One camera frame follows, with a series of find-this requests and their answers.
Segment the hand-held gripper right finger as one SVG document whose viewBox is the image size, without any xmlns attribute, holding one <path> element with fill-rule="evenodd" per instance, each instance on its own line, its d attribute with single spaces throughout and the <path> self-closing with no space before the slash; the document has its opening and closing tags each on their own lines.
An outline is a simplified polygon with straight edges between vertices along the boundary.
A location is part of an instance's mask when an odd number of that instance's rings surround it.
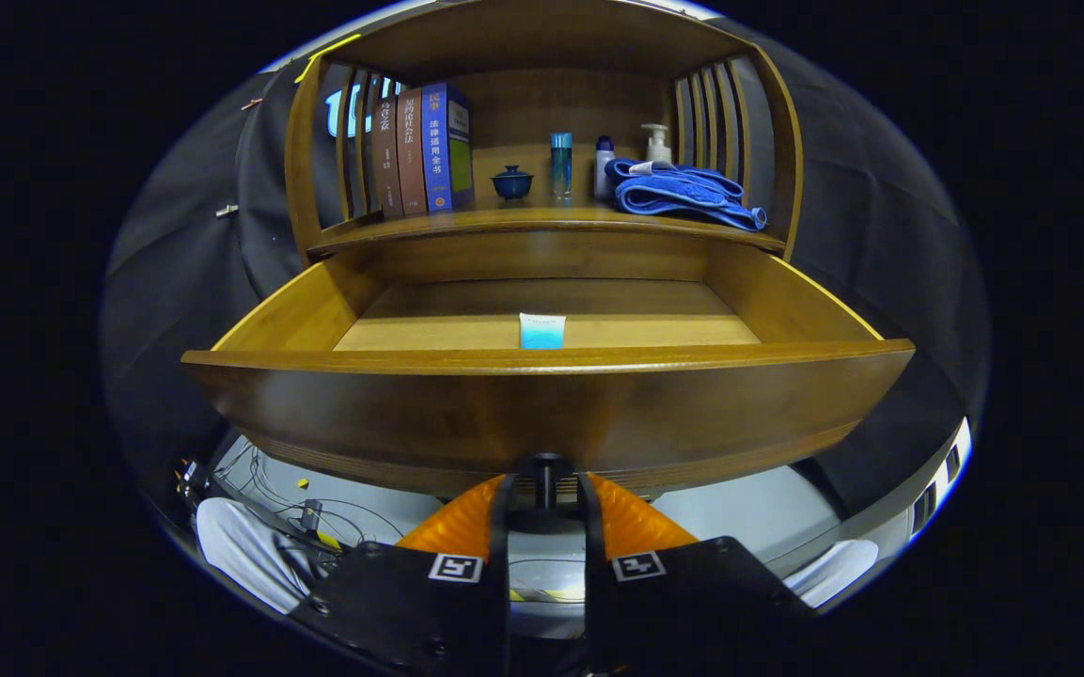
<svg viewBox="0 0 1084 677">
<path fill-rule="evenodd" d="M 815 617 L 731 536 L 698 539 L 631 490 L 581 476 L 589 676 L 740 676 Z"/>
</svg>

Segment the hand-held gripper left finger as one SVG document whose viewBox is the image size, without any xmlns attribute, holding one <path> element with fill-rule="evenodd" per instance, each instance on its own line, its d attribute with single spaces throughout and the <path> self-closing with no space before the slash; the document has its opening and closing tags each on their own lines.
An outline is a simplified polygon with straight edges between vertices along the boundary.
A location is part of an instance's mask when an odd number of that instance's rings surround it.
<svg viewBox="0 0 1084 677">
<path fill-rule="evenodd" d="M 506 676 L 509 508 L 511 476 L 498 476 L 416 535 L 353 547 L 292 621 L 386 676 Z"/>
</svg>

